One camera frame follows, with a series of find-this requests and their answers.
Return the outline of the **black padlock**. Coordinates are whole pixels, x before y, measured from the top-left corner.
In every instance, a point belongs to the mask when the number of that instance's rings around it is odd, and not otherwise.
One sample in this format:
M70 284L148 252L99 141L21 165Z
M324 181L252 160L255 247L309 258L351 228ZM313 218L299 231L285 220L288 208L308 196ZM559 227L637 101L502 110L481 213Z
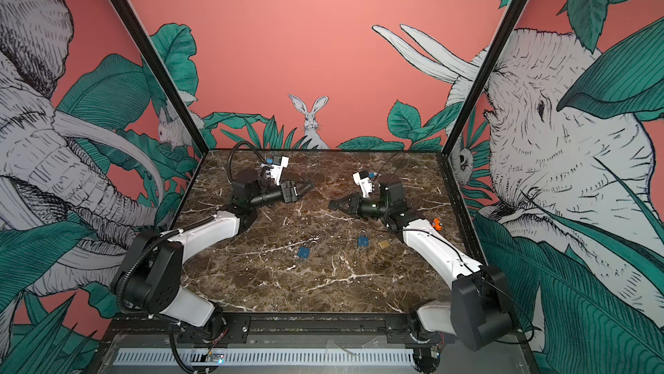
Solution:
M332 211L339 211L341 209L341 206L336 200L332 200L329 202L329 208Z

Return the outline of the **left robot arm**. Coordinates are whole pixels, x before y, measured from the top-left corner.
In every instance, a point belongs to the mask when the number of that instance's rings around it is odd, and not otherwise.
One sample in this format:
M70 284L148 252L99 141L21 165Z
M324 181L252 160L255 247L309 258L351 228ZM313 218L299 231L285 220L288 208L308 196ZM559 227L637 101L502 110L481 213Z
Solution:
M247 231L260 208L297 203L314 187L310 180L271 185L258 172L246 169L232 181L231 198L212 216L161 233L143 230L112 280L118 310L147 313L216 335L213 318L223 311L181 285L183 265L205 249Z

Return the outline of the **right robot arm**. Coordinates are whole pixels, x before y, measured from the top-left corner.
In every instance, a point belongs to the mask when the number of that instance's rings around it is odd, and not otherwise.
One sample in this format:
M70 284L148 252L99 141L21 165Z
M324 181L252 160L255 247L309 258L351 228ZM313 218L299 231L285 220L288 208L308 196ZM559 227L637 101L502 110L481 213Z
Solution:
M513 306L504 273L467 256L449 242L425 215L411 206L398 177L379 181L380 196L369 197L367 178L356 180L361 192L329 203L359 219L376 219L387 231L415 250L448 285L451 300L419 306L411 329L416 341L430 332L450 334L477 351L498 341L515 328Z

